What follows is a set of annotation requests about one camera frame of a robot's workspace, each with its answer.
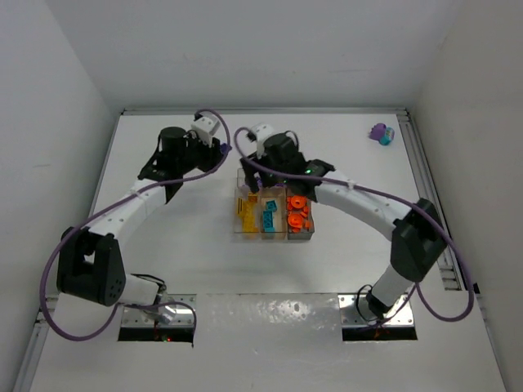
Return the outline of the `orange-yellow lego brick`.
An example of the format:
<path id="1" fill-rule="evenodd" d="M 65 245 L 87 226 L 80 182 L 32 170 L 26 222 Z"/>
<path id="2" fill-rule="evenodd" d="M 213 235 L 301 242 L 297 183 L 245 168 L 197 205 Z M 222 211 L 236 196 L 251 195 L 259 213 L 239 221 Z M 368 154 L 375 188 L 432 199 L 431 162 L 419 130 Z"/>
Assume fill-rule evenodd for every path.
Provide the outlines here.
<path id="1" fill-rule="evenodd" d="M 240 217 L 242 220 L 242 231 L 245 233 L 257 233 L 257 215 L 255 212 L 256 204 L 246 201 L 242 204 Z"/>

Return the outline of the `orange funnel lego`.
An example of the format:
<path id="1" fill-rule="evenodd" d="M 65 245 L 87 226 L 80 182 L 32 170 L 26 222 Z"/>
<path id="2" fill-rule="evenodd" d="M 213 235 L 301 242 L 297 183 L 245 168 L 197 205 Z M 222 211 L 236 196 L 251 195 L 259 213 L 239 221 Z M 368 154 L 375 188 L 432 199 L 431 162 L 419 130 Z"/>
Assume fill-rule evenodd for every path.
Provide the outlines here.
<path id="1" fill-rule="evenodd" d="M 287 197 L 287 209 L 288 211 L 302 210 L 307 206 L 307 200 L 303 196 L 293 195 Z"/>
<path id="2" fill-rule="evenodd" d="M 289 213 L 287 217 L 287 223 L 289 230 L 293 233 L 299 233 L 302 231 L 305 219 L 300 213 Z"/>

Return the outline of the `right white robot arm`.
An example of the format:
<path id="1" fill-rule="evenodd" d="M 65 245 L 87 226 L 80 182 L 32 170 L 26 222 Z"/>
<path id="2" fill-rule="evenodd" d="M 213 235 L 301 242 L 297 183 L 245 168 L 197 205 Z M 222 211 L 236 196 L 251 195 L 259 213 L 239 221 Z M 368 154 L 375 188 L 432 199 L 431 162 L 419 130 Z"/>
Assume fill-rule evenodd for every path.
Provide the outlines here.
<path id="1" fill-rule="evenodd" d="M 366 191 L 334 165 L 305 159 L 297 141 L 268 125 L 249 129 L 247 138 L 256 149 L 243 154 L 240 164 L 251 191 L 284 183 L 294 194 L 345 212 L 390 241 L 389 265 L 366 296 L 367 314 L 383 319 L 410 287 L 424 280 L 445 250 L 440 218 L 429 200 L 401 202 Z"/>

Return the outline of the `teal lego block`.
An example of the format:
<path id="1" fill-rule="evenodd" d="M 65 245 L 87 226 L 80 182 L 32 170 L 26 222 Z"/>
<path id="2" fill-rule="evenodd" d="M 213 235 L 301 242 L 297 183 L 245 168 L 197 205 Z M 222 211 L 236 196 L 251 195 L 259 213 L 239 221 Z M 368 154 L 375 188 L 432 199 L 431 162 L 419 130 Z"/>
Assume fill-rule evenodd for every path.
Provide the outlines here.
<path id="1" fill-rule="evenodd" d="M 274 200 L 267 200 L 265 203 L 265 210 L 270 212 L 277 212 L 279 209 L 278 203 Z"/>

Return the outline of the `yellow black striped lego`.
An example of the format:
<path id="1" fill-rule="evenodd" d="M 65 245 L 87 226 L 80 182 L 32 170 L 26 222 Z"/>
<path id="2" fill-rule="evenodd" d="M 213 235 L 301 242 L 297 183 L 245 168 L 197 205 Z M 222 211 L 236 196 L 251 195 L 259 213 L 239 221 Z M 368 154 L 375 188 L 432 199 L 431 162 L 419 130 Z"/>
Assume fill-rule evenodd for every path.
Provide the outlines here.
<path id="1" fill-rule="evenodd" d="M 246 201 L 243 198 L 235 200 L 235 213 L 239 217 L 243 217 L 246 212 Z"/>

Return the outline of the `teal lego brick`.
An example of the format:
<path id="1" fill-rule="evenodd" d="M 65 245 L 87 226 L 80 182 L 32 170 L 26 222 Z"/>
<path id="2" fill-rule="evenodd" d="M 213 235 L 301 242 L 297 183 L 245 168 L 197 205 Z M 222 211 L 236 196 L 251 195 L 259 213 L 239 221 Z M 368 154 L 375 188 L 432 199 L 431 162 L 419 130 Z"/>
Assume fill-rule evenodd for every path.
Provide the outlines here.
<path id="1" fill-rule="evenodd" d="M 262 213 L 262 228 L 266 239 L 275 238 L 274 212 L 264 210 Z"/>

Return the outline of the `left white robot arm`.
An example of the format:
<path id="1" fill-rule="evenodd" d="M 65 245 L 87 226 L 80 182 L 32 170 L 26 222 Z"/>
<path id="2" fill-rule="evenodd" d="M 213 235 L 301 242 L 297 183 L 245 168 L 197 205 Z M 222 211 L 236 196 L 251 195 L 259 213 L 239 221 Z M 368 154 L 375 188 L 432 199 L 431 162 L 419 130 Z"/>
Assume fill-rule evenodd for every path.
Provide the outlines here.
<path id="1" fill-rule="evenodd" d="M 130 200 L 78 232 L 64 232 L 58 290 L 105 306 L 155 304 L 161 283 L 143 274 L 127 273 L 123 246 L 148 216 L 172 199 L 184 175 L 194 169 L 210 172 L 222 159 L 221 142 L 207 132 L 164 128 L 154 153 L 126 194 Z"/>

